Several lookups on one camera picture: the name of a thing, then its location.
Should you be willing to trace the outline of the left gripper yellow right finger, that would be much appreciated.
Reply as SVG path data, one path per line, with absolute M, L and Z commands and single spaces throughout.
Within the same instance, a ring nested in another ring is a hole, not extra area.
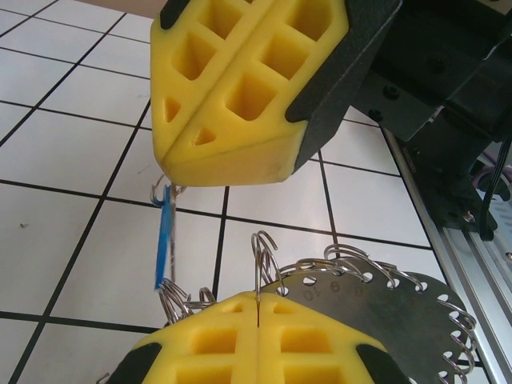
M 259 383 L 403 383 L 376 339 L 276 294 L 258 307 Z

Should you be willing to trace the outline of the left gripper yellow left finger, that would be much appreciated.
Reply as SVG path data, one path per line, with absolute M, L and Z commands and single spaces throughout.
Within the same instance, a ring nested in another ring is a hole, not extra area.
M 256 383 L 255 293 L 236 294 L 145 336 L 114 370 L 115 383 Z

